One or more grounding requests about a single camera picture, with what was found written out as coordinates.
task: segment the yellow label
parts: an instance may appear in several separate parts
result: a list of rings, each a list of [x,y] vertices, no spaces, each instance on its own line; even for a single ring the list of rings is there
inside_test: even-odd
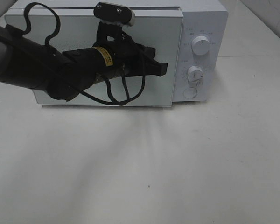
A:
[[[94,48],[101,53],[101,55],[103,56],[103,58],[105,60],[105,63],[106,63],[107,67],[113,65],[113,60],[111,58],[111,55],[109,54],[109,52],[105,48],[103,48],[103,47],[94,47]]]

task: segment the white table surface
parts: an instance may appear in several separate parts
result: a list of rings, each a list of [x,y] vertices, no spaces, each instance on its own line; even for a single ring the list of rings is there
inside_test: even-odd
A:
[[[0,84],[0,224],[280,224],[280,40],[237,3],[220,56],[210,99],[172,108]]]

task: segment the power knob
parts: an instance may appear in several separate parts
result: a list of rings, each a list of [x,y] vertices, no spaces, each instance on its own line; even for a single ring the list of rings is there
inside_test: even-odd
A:
[[[203,70],[199,66],[192,66],[187,71],[188,81],[189,82],[196,82],[203,78]]]
[[[200,35],[192,40],[192,49],[196,55],[205,55],[210,50],[210,40],[207,36]]]

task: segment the white microwave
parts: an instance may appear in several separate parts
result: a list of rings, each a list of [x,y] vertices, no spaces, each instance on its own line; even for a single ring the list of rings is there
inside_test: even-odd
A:
[[[95,42],[99,20],[93,9],[98,0],[41,0],[61,19],[61,30],[51,44],[59,51],[88,48]],[[125,32],[143,45],[156,49],[156,59],[168,63],[166,75],[148,77],[142,95],[128,106],[171,106],[172,102],[205,101],[223,38],[228,12],[219,0],[108,0],[129,7],[135,24]],[[5,14],[7,24],[25,29],[23,9],[29,0],[18,0]],[[32,31],[26,36],[42,43],[54,29],[50,11],[35,6],[29,14]],[[141,86],[141,78],[127,79],[131,95]],[[120,79],[113,79],[112,91],[118,99],[125,93]],[[101,105],[82,95],[66,102],[33,90],[43,105]],[[106,100],[104,83],[86,90]]]

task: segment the microwave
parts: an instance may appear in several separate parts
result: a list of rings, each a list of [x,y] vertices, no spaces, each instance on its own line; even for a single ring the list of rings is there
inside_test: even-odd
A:
[[[40,0],[60,17],[61,29],[51,41],[58,51],[90,48],[96,40],[99,19],[93,9],[97,0]],[[155,59],[168,64],[162,77],[149,76],[142,95],[127,106],[163,106],[172,102],[205,101],[224,35],[228,12],[219,0],[108,0],[129,7],[135,16],[132,27],[123,30],[135,42],[156,49]],[[5,13],[7,24],[25,29],[23,10],[29,0],[18,0]],[[31,9],[31,32],[26,38],[42,44],[54,30],[55,18],[42,6]],[[125,98],[120,78],[111,80],[112,91],[118,99]],[[130,94],[141,86],[140,77],[126,80]],[[66,102],[52,99],[41,90],[33,90],[42,105],[102,105],[83,95]],[[87,89],[97,98],[107,100],[104,83]]]

